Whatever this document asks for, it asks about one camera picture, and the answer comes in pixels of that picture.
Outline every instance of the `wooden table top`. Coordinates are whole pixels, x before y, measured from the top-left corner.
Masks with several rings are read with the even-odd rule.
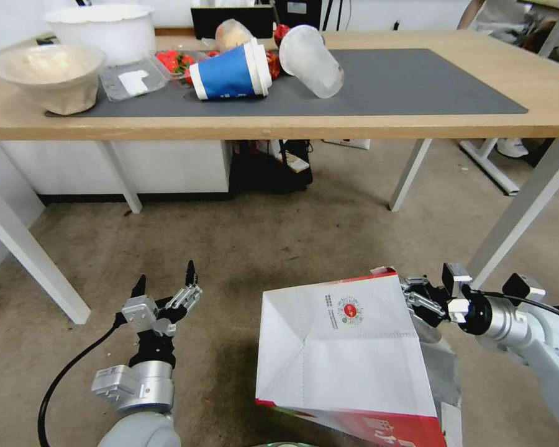
[[[559,0],[518,0],[518,1],[520,3],[526,3],[535,6],[544,6],[546,8],[559,10]]]
[[[559,64],[472,31],[329,32],[327,46],[429,48],[509,96],[519,115],[48,118],[0,80],[0,140],[559,137]],[[191,37],[160,48],[197,49]],[[274,48],[273,42],[266,42]]]

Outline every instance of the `beige bowl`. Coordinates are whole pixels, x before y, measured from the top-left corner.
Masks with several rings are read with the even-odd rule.
[[[105,54],[95,47],[41,45],[0,54],[0,77],[46,110],[71,115],[95,105]]]

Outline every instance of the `clear plastic cup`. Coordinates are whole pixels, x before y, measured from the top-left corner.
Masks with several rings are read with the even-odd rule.
[[[281,41],[279,58],[284,71],[296,76],[319,98],[332,97],[343,86],[343,68],[312,26],[292,28]]]

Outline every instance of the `white cup lid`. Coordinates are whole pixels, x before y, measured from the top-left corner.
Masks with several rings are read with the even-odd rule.
[[[255,94],[267,95],[264,93],[263,82],[261,81],[261,76],[259,75],[259,70],[257,67],[257,58],[255,56],[255,47],[257,46],[257,40],[251,39],[251,41],[244,44],[244,56],[247,60],[248,73],[250,75],[250,81],[253,84],[253,90]]]
[[[263,95],[267,96],[269,93],[268,89],[271,87],[271,73],[269,72],[269,64],[267,62],[267,53],[265,52],[265,47],[260,44],[256,45],[254,50],[259,80],[261,81],[261,87],[263,88]]]

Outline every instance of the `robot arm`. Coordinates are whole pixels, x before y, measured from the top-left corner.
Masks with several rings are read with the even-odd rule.
[[[518,274],[503,286],[504,294],[475,291],[470,287],[472,278],[459,264],[443,266],[442,282],[443,286],[434,287],[426,277],[403,280],[411,311],[433,327],[455,322],[464,332],[476,335],[481,345],[530,366],[559,421],[559,315],[548,306],[537,307],[545,291],[533,279]]]
[[[145,276],[116,314],[139,336],[139,352],[128,365],[99,370],[91,392],[116,406],[124,417],[104,436],[99,447],[180,447],[171,410],[174,405],[172,370],[176,366],[173,337],[176,324],[202,296],[193,262],[186,286],[176,295],[153,300],[145,294]]]

